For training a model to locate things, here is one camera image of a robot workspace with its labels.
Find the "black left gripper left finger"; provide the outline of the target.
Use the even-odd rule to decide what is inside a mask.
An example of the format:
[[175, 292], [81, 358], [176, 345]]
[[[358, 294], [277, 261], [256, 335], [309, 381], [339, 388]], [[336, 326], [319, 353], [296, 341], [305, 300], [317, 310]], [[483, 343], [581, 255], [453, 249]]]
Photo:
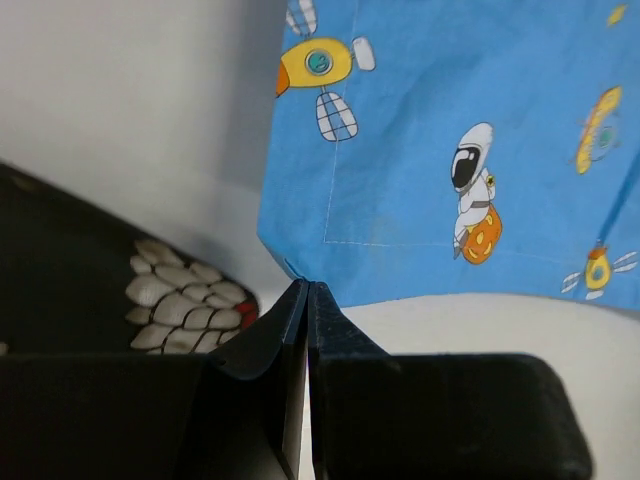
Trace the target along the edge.
[[308, 285], [210, 354], [12, 355], [5, 479], [293, 479]]

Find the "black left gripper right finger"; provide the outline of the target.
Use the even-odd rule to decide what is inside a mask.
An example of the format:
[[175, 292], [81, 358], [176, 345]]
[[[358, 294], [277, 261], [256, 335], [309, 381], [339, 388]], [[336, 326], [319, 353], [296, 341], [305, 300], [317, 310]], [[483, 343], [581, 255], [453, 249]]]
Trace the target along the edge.
[[312, 463], [319, 479], [589, 479], [564, 385], [520, 353], [392, 355], [329, 287], [307, 297]]

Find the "black floral square plate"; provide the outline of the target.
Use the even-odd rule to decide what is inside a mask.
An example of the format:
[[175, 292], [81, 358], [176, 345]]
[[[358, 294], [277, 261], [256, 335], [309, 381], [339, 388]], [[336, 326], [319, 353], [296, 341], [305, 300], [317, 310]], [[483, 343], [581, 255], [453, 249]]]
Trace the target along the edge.
[[2, 166], [3, 353], [206, 354], [258, 315], [217, 268]]

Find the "blue space-print cloth placemat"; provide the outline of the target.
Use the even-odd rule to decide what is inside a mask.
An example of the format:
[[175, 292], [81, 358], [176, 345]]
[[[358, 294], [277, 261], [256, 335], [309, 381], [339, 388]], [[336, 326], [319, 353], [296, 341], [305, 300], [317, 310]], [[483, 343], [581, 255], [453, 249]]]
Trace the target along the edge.
[[341, 306], [639, 306], [635, 1], [291, 1], [257, 232]]

